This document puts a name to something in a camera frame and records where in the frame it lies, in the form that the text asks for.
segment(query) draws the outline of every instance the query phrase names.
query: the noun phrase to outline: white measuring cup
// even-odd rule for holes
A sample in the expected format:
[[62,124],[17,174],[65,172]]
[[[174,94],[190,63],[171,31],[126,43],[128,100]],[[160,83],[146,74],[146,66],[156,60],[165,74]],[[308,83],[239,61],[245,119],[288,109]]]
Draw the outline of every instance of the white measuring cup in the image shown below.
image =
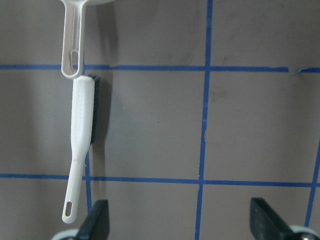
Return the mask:
[[83,72],[86,6],[113,1],[61,0],[65,7],[61,71],[66,78],[75,79]]

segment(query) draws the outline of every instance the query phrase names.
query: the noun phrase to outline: blue tape line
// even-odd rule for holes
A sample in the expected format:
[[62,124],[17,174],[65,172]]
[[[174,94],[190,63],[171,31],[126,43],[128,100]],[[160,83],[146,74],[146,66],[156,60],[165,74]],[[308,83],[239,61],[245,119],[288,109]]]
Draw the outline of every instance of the blue tape line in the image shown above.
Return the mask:
[[[208,60],[208,54],[211,51],[211,46],[206,48],[206,63],[205,66],[183,66],[183,65],[84,65],[85,70],[109,70],[109,71],[194,71],[204,72]],[[0,65],[0,70],[61,70],[61,65],[58,64],[14,64]],[[288,73],[288,67],[267,67],[267,66],[211,66],[211,72],[269,72],[269,73]],[[320,68],[306,68],[297,71],[297,73],[320,73]]]
[[113,176],[93,176],[91,178],[92,178],[93,181],[108,181],[108,182],[199,184],[199,180],[197,180],[197,179],[146,178],[146,177],[113,177]]
[[45,179],[45,180],[68,180],[67,175],[46,175],[46,174],[10,174],[0,173],[0,179]]
[[272,182],[272,181],[230,181],[230,180],[205,180],[205,185],[225,186],[259,186],[259,187],[295,187],[310,188],[312,183],[308,182]]
[[206,157],[206,130],[208,119],[208,103],[209,103],[209,88],[210,88],[210,65],[211,65],[211,41],[212,41],[212,15],[213,15],[213,0],[207,0],[206,7],[206,33],[205,33],[205,74],[203,86],[203,105],[202,105],[202,125],[201,125],[201,143],[200,143],[200,159],[199,159],[199,191],[196,203],[195,231],[194,239],[200,239],[200,227],[202,216],[202,199],[204,189],[204,174],[205,174],[205,157]]
[[92,198],[91,198],[91,177],[90,177],[90,160],[89,160],[89,153],[85,156],[85,189],[86,189],[86,207],[88,213],[91,210],[92,207]]
[[288,73],[288,67],[267,66],[212,66],[212,72],[266,72],[266,73]]
[[304,68],[300,69],[295,72],[296,74],[303,74],[303,73],[308,73],[308,74],[318,74],[320,73],[320,67],[309,67],[309,68]]
[[200,238],[203,191],[204,191],[204,186],[200,184],[199,190],[198,190],[197,203],[196,203],[195,234],[194,234],[194,238],[196,240],[199,240]]
[[53,65],[53,64],[0,65],[0,70],[61,70],[61,65]]
[[204,71],[204,66],[165,66],[165,65],[86,65],[87,70],[122,70],[122,71]]
[[320,167],[320,141],[318,144],[318,150],[316,154],[316,160],[315,160],[314,171],[313,171],[312,186],[310,190],[309,202],[308,202],[308,207],[307,207],[305,221],[304,221],[305,227],[309,227],[310,225],[310,219],[311,219],[312,209],[314,206],[314,200],[316,195],[319,167]]
[[[0,173],[0,179],[42,179],[68,180],[67,175],[46,174],[12,174]],[[132,183],[164,183],[164,184],[194,184],[194,185],[225,185],[225,186],[258,186],[258,187],[296,187],[311,188],[313,183],[308,182],[272,182],[272,181],[232,181],[232,180],[199,180],[178,178],[147,178],[147,177],[116,177],[116,176],[83,176],[83,181],[102,182],[132,182]]]

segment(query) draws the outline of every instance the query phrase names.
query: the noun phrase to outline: black bristles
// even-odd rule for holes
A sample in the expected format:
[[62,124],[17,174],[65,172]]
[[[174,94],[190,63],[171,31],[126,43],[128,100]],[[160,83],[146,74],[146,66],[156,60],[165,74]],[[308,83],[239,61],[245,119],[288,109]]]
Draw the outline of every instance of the black bristles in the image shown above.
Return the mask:
[[91,142],[93,144],[96,139],[96,128],[98,119],[98,106],[99,106],[99,89],[100,89],[100,77],[95,75],[89,75],[94,80],[94,103],[93,103],[93,118],[92,118],[92,131]]

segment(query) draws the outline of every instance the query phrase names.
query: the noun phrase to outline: white plastic utensil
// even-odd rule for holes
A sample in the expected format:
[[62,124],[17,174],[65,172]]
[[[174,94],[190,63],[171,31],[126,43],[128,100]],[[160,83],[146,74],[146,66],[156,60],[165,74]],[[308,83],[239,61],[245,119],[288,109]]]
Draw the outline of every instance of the white plastic utensil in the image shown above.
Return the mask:
[[77,217],[85,158],[88,152],[94,112],[95,81],[81,75],[73,80],[71,110],[72,161],[66,188],[62,220],[71,224]]
[[86,6],[114,0],[61,0],[65,7],[62,47],[62,74],[68,79],[79,77],[84,68],[84,31]]

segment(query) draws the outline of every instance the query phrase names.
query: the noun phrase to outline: handle hole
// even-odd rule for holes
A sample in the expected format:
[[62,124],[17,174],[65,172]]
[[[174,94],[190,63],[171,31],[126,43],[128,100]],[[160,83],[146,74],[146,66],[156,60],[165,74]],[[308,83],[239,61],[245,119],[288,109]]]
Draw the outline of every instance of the handle hole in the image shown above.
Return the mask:
[[79,60],[79,53],[77,50],[72,50],[70,52],[70,65],[72,70],[74,71],[73,73],[75,73],[78,69],[78,60]]
[[72,202],[68,201],[68,202],[66,203],[66,207],[65,207],[65,215],[66,215],[67,217],[70,217],[70,215],[71,215],[71,209],[72,209]]

